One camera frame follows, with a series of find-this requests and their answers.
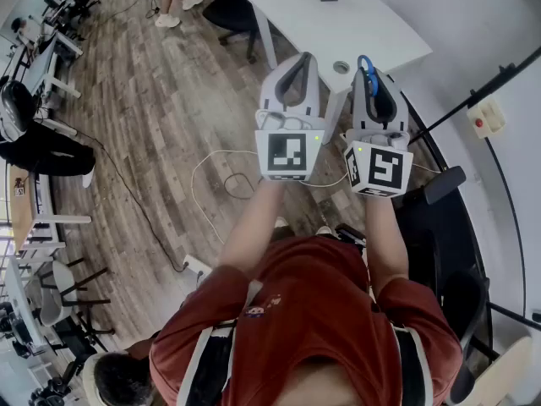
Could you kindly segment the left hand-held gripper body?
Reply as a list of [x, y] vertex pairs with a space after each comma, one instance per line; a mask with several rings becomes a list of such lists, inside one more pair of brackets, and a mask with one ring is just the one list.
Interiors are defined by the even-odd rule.
[[255, 114], [260, 173], [266, 180], [309, 180], [325, 135], [325, 120], [260, 109]]

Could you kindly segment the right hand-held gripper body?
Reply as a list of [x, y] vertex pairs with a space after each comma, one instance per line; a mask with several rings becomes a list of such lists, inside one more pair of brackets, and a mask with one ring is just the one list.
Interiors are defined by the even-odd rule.
[[344, 160], [352, 192], [382, 198], [406, 193], [413, 164], [409, 133], [349, 129]]

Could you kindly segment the person's right forearm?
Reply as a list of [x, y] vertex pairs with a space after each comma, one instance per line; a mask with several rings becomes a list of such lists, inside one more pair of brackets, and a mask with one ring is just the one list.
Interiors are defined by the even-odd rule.
[[367, 196], [365, 236], [369, 277], [377, 299], [391, 281], [408, 279], [407, 247], [391, 199]]

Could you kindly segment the person's left forearm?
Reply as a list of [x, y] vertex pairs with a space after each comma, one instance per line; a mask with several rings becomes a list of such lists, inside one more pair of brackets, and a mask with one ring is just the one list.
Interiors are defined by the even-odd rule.
[[271, 241], [286, 184], [263, 180], [223, 245], [218, 266], [242, 272], [255, 268]]

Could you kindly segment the white table leg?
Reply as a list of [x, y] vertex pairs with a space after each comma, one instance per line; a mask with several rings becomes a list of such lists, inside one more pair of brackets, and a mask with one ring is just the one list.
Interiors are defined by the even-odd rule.
[[266, 55], [269, 67], [271, 69], [276, 69], [277, 68], [276, 53], [275, 53], [274, 43], [271, 36], [271, 29], [270, 29], [269, 21], [266, 18], [266, 16], [263, 14], [263, 12], [259, 10], [257, 7], [254, 7], [254, 15], [259, 26], [260, 36], [263, 43], [263, 47], [265, 49], [265, 55]]

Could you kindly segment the black pole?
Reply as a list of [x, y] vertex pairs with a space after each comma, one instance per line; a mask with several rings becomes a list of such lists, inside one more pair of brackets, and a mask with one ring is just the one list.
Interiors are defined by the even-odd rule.
[[499, 70], [500, 72], [495, 77], [485, 83], [478, 90], [470, 90], [470, 96], [466, 100], [455, 106], [447, 114], [439, 118], [435, 123], [432, 123], [425, 129], [419, 130], [418, 133], [409, 141], [409, 145], [412, 145], [419, 139], [422, 139], [425, 135], [429, 134], [433, 129], [436, 129], [445, 121], [453, 117], [463, 108], [472, 108], [474, 105], [477, 105], [484, 98], [496, 92], [518, 73], [518, 67], [514, 63], [510, 63], [507, 66], [499, 66]]

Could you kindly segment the black waist device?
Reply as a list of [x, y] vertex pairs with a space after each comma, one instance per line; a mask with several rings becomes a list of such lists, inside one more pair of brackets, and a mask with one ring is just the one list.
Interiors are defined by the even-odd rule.
[[366, 247], [365, 235], [362, 232], [359, 232], [357, 229], [347, 225], [346, 223], [338, 224], [335, 227], [335, 232], [337, 237], [343, 242], [355, 244], [362, 248]]

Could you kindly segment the black office chair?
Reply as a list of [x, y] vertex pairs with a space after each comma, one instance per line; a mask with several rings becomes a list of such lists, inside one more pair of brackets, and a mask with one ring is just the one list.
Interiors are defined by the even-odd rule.
[[459, 166], [407, 192], [396, 220], [407, 246], [409, 277], [430, 288], [462, 353], [482, 319], [487, 286], [478, 271], [478, 249], [458, 187], [466, 181]]
[[228, 33], [218, 37], [222, 46], [227, 44], [229, 38], [248, 33], [246, 58], [250, 64], [255, 62], [253, 49], [259, 27], [248, 0], [214, 0], [203, 10], [203, 16], [212, 24], [228, 30]]

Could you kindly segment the white power strip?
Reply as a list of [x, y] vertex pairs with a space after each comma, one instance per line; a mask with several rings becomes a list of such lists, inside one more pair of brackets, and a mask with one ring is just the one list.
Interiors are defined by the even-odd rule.
[[188, 268], [197, 277], [208, 276], [212, 271], [209, 266], [192, 255], [185, 255], [183, 259], [183, 267]]

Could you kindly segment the person's red shirt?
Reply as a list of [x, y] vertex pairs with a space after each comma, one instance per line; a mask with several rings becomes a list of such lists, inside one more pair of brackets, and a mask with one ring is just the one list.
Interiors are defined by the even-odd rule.
[[219, 406], [271, 406], [306, 359], [340, 364], [366, 406], [399, 406], [402, 372], [395, 327], [413, 329], [428, 363], [434, 403], [456, 379], [462, 349], [434, 293], [397, 278], [376, 299], [358, 249], [320, 236], [272, 243], [250, 273], [219, 266], [163, 327], [150, 373], [169, 405], [200, 333], [237, 323], [232, 378]]

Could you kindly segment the white desk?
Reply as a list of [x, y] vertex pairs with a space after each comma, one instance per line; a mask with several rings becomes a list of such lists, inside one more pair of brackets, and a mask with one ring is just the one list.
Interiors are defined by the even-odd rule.
[[18, 50], [16, 52], [18, 60], [11, 70], [9, 78], [22, 82], [32, 95], [34, 95], [42, 85], [54, 85], [69, 93], [71, 96], [80, 98], [81, 93], [79, 91], [73, 86], [62, 82], [55, 76], [56, 69], [54, 68], [54, 65], [57, 61], [55, 46], [58, 43], [63, 44], [68, 50], [73, 52], [77, 58], [84, 53], [81, 48], [65, 35], [62, 33], [55, 33], [46, 50], [31, 63], [28, 63], [26, 56], [27, 49], [21, 48]]
[[24, 257], [46, 257], [66, 248], [59, 238], [59, 225], [90, 224], [85, 215], [57, 214], [52, 203], [50, 179], [45, 174], [29, 176], [25, 192], [30, 196], [30, 219], [23, 220], [22, 239], [16, 244], [17, 252]]

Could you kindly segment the white chair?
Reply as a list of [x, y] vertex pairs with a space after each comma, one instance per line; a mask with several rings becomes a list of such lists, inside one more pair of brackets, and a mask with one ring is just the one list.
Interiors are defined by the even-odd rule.
[[86, 291], [86, 285], [109, 270], [105, 267], [83, 280], [76, 281], [72, 267], [82, 263], [85, 259], [63, 263], [53, 261], [51, 270], [38, 276], [41, 287], [41, 309], [39, 319], [43, 326], [53, 327], [60, 321], [69, 318], [74, 308], [89, 310], [94, 305], [110, 304], [110, 299], [80, 299], [78, 291]]

